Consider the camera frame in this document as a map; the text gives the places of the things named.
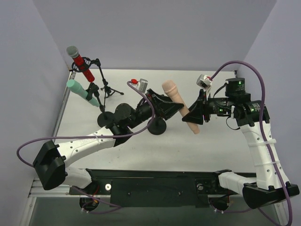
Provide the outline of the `red glitter microphone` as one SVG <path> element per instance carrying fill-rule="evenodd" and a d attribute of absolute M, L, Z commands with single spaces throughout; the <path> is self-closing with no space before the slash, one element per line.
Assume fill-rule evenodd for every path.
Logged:
<path fill-rule="evenodd" d="M 73 59 L 74 65 L 77 67 L 78 71 L 84 74 L 88 82 L 93 82 L 95 78 L 84 58 L 79 54 L 78 48 L 75 46 L 69 46 L 67 47 L 66 52 L 68 56 Z"/>

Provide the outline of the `black round-base stand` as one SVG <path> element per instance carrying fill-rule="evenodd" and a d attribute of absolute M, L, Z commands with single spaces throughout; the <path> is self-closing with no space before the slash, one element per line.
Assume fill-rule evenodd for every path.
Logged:
<path fill-rule="evenodd" d="M 147 130 L 153 135 L 161 135 L 166 131 L 166 122 L 162 118 L 155 118 L 148 122 Z"/>
<path fill-rule="evenodd" d="M 99 94 L 99 87 L 91 82 L 89 84 L 88 89 L 86 89 L 87 96 L 86 100 L 92 104 L 96 102 L 96 107 L 98 107 L 101 111 L 101 114 L 97 118 L 97 123 L 100 127 L 105 127 L 111 123 L 113 123 L 113 113 L 106 112 L 105 111 L 105 106 L 102 104 L 100 100 L 100 94 Z"/>

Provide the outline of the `black tripod microphone stand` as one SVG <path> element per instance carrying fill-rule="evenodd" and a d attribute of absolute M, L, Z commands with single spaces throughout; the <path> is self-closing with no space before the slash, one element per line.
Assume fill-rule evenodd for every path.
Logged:
<path fill-rule="evenodd" d="M 84 71 L 86 71 L 87 69 L 90 69 L 91 65 L 96 65 L 100 71 L 100 74 L 101 74 L 101 78 L 102 78 L 102 82 L 103 82 L 103 87 L 100 88 L 101 91 L 104 92 L 104 100 L 103 100 L 103 106 L 105 108 L 105 104 L 106 104 L 106 100 L 113 96 L 115 93 L 118 93 L 120 95 L 124 95 L 123 92 L 121 91 L 118 91 L 116 89 L 113 89 L 109 86 L 109 83 L 108 81 L 105 79 L 104 77 L 104 74 L 103 74 L 103 71 L 102 71 L 102 68 L 101 68 L 101 62 L 98 58 L 96 58 L 95 60 L 91 60 L 90 58 L 88 57 L 82 57 L 84 62 L 85 62 L 85 65 L 82 69 L 80 69 L 75 62 L 72 63 L 71 65 L 71 68 L 74 72 L 76 73 L 84 73 Z"/>

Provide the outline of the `mint green toy microphone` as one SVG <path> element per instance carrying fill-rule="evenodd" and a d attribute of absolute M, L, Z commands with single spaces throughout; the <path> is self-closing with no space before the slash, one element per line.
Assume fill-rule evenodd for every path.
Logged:
<path fill-rule="evenodd" d="M 83 89 L 83 87 L 75 80 L 68 80 L 66 83 L 67 88 L 89 102 L 92 106 L 99 107 L 98 101 L 93 97 L 88 97 L 88 92 Z"/>

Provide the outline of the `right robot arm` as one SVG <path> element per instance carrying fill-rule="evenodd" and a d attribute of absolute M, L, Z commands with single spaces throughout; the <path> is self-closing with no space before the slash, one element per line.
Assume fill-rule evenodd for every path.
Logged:
<path fill-rule="evenodd" d="M 289 181 L 278 159 L 267 108 L 262 108 L 260 116 L 261 101 L 251 100 L 251 94 L 245 91 L 245 79 L 227 79 L 218 88 L 225 89 L 224 98 L 210 95 L 212 81 L 207 75 L 200 75 L 197 85 L 201 87 L 199 96 L 182 121 L 202 125 L 210 121 L 212 114 L 235 119 L 255 167 L 256 178 L 246 178 L 230 170 L 219 171 L 219 186 L 242 195 L 251 209 L 282 202 L 286 199 L 285 192 L 290 197 L 299 195 L 298 186 Z"/>

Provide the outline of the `peach toy microphone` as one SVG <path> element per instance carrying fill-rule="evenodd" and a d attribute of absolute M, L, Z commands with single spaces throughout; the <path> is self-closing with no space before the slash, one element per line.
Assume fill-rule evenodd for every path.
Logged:
<path fill-rule="evenodd" d="M 186 116 L 189 113 L 189 109 L 186 106 L 181 95 L 179 94 L 176 84 L 172 80 L 167 80 L 162 83 L 162 89 L 163 89 L 164 93 L 167 96 L 169 96 L 173 102 L 184 104 L 183 108 L 179 112 L 182 117 Z M 191 122 L 188 122 L 187 124 L 194 134 L 200 133 L 200 130 L 199 130 L 199 127 L 197 124 L 194 124 Z"/>

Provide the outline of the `black round-base stand front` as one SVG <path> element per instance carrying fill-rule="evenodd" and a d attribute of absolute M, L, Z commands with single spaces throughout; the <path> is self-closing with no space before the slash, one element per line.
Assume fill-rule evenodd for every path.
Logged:
<path fill-rule="evenodd" d="M 166 122 L 162 118 L 155 118 L 148 122 L 147 130 L 153 135 L 161 135 L 166 131 Z"/>

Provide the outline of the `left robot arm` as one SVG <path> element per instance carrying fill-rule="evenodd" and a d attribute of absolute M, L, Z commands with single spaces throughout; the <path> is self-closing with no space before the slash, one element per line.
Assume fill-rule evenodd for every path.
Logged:
<path fill-rule="evenodd" d="M 84 139 L 72 139 L 60 144 L 55 144 L 52 140 L 45 142 L 33 161 L 44 190 L 60 185 L 85 189 L 93 183 L 90 170 L 72 167 L 74 162 L 125 143 L 133 134 L 131 129 L 144 121 L 151 126 L 155 118 L 168 120 L 183 107 L 183 103 L 173 102 L 171 98 L 149 89 L 144 103 L 136 109 L 127 103 L 121 103 L 114 113 L 100 114 L 97 120 L 101 128 Z"/>

